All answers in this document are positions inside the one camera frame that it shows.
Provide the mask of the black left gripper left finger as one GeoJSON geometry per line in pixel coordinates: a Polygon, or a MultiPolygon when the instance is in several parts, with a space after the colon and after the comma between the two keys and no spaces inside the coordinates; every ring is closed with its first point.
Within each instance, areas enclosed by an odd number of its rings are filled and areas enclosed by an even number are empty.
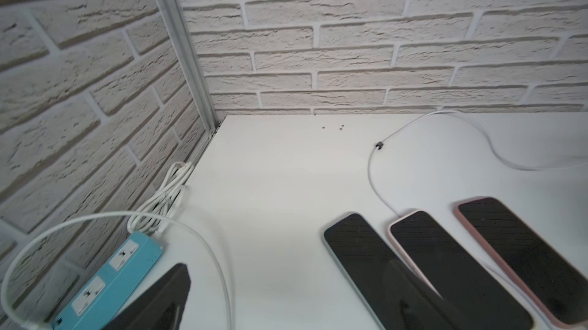
{"type": "Polygon", "coordinates": [[[176,264],[104,330],[179,329],[191,287],[186,264],[176,264]]]}

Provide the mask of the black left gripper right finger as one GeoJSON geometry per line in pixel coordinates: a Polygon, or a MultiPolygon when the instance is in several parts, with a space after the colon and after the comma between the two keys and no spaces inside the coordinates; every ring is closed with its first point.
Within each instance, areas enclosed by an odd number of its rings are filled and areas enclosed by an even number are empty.
{"type": "Polygon", "coordinates": [[[384,265],[385,329],[458,329],[450,305],[405,265],[390,260],[384,265]]]}

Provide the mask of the phone with light green case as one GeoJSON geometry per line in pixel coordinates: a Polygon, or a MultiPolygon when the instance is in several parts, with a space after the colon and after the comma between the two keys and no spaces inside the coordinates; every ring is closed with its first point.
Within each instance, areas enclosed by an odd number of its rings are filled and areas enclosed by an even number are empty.
{"type": "Polygon", "coordinates": [[[322,236],[367,311],[385,329],[384,265],[390,260],[402,262],[400,258],[358,213],[333,222],[322,236]]]}

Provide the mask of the phone with pink case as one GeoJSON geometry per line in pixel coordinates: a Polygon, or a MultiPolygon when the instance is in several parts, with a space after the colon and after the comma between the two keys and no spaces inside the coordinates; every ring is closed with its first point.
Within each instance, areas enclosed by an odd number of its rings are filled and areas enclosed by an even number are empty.
{"type": "Polygon", "coordinates": [[[529,312],[431,215],[390,224],[393,245],[438,295],[481,329],[532,329],[529,312]]]}

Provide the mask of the phone with black case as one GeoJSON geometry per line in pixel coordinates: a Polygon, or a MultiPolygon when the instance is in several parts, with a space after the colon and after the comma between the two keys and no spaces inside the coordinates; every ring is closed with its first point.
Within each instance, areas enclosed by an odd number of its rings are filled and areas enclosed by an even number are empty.
{"type": "Polygon", "coordinates": [[[587,325],[587,278],[501,201],[458,204],[454,215],[553,325],[587,325]]]}

